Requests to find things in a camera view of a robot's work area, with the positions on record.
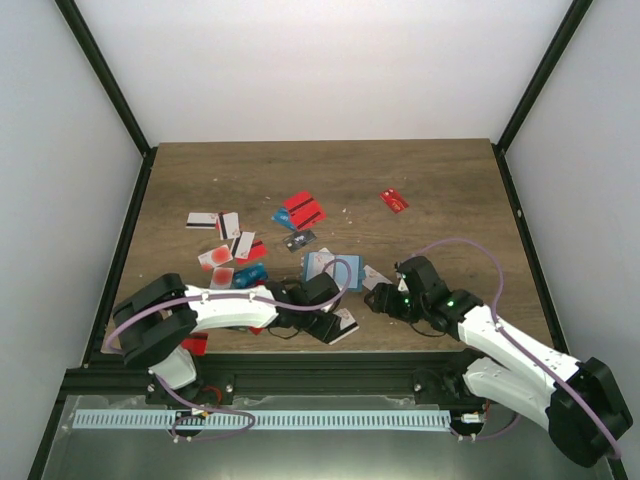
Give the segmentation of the teal card holder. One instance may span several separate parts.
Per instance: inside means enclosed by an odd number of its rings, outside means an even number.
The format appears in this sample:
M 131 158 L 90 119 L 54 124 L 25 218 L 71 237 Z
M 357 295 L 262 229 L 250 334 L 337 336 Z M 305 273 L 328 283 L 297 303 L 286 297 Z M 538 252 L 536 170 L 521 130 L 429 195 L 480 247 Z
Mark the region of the teal card holder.
M 360 255 L 334 255 L 327 249 L 307 253 L 303 258 L 303 280 L 308 281 L 321 273 L 327 273 L 342 289 L 360 292 L 363 289 L 364 263 Z

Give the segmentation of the white striped sunset card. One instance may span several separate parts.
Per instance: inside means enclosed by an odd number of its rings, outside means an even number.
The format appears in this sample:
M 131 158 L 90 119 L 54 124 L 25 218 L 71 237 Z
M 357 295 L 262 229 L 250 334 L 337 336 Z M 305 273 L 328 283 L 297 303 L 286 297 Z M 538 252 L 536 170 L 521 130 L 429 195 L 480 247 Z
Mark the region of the white striped sunset card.
M 348 309 L 342 308 L 340 310 L 337 310 L 335 314 L 340 319 L 339 330 L 330 340 L 329 342 L 330 345 L 334 345 L 335 343 L 339 342 L 340 340 L 351 335 L 352 333 L 356 332 L 359 329 L 359 325 L 356 319 Z

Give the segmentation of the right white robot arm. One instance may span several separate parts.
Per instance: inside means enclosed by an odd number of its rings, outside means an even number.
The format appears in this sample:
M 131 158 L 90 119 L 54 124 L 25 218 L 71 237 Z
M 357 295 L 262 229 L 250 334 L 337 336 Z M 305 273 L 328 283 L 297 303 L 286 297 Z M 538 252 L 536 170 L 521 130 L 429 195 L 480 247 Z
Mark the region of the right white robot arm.
M 421 320 L 466 344 L 443 378 L 447 396 L 499 403 L 544 429 L 571 461 L 594 466 L 616 455 L 633 418 L 610 368 L 582 362 L 533 339 L 474 294 L 451 290 L 423 256 L 397 264 L 395 284 L 378 282 L 365 296 L 375 313 L 414 325 Z

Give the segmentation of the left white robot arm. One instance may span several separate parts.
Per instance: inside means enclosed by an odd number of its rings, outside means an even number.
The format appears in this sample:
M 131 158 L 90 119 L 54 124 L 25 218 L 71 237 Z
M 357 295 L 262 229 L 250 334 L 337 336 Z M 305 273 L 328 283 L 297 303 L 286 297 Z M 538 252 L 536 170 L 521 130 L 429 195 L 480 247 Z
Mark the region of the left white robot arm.
M 192 334 L 213 329 L 295 327 L 322 342 L 333 328 L 330 310 L 346 293 L 326 272 L 306 282 L 277 282 L 217 290 L 185 284 L 165 274 L 114 308 L 114 330 L 105 347 L 126 366 L 147 369 L 181 403 L 204 392 L 194 355 L 182 346 Z

